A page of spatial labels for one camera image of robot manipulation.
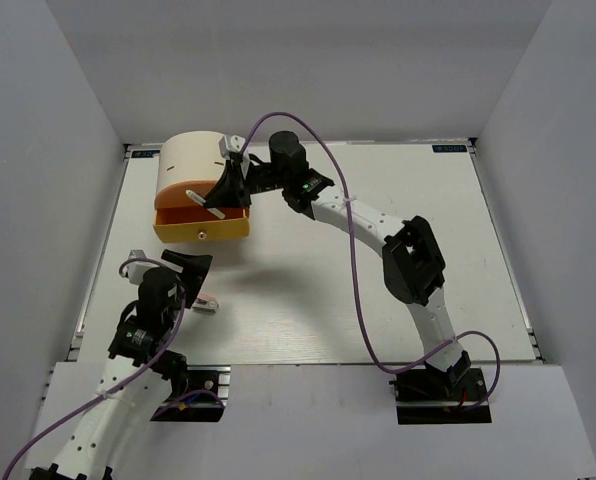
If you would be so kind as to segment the white pen pale cap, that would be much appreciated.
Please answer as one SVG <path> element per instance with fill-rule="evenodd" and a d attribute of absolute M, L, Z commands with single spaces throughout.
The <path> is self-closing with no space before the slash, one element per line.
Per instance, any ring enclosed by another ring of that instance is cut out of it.
<path fill-rule="evenodd" d="M 221 210 L 213 207 L 207 207 L 206 200 L 195 191 L 187 189 L 185 191 L 185 194 L 189 199 L 191 199 L 193 202 L 203 207 L 204 209 L 208 210 L 212 215 L 214 215 L 218 219 L 223 220 L 225 218 L 225 214 Z"/>

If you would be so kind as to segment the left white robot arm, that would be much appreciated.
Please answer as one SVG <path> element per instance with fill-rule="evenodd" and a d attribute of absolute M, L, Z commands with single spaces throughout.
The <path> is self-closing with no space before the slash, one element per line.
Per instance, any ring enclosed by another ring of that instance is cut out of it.
<path fill-rule="evenodd" d="M 116 479 L 137 435 L 168 399 L 189 387 L 184 355 L 171 350 L 184 314 L 209 273 L 212 256 L 164 250 L 152 260 L 134 251 L 119 267 L 138 288 L 122 311 L 94 396 L 69 414 L 77 424 L 33 479 Z"/>

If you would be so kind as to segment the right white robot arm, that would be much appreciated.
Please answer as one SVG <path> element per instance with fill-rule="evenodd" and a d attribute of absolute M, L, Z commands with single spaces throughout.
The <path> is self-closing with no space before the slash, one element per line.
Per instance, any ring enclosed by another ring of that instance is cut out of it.
<path fill-rule="evenodd" d="M 427 220 L 420 216 L 400 220 L 352 199 L 310 167 L 305 148 L 290 131 L 271 136 L 267 162 L 249 154 L 244 144 L 239 136 L 220 138 L 225 167 L 205 197 L 205 208 L 216 213 L 248 207 L 253 195 L 278 190 L 293 211 L 353 235 L 381 258 L 387 290 L 412 315 L 431 390 L 444 399 L 462 391 L 471 361 L 446 308 L 446 264 Z"/>

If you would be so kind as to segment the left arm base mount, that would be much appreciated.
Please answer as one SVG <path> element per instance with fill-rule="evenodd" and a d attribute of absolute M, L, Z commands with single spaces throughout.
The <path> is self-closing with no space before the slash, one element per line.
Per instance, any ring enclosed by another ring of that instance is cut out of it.
<path fill-rule="evenodd" d="M 230 366 L 191 366 L 185 381 L 151 420 L 169 423 L 217 423 L 226 410 Z"/>

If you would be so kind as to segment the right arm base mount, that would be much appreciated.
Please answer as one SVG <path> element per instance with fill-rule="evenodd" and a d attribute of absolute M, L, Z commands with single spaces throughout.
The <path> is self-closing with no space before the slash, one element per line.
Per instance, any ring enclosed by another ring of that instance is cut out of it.
<path fill-rule="evenodd" d="M 395 397 L 399 425 L 490 424 L 485 400 L 485 378 L 480 368 L 470 368 L 457 387 L 447 393 L 424 369 L 394 376 L 389 385 Z"/>

